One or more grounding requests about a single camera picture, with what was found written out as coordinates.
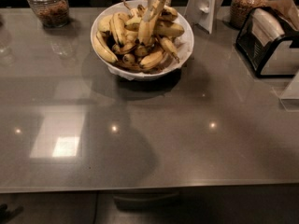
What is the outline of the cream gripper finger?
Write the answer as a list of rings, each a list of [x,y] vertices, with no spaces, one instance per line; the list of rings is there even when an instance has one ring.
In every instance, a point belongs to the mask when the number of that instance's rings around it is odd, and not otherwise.
[[[148,0],[147,10],[145,11],[142,20],[145,22],[151,21],[164,8],[166,0]]]

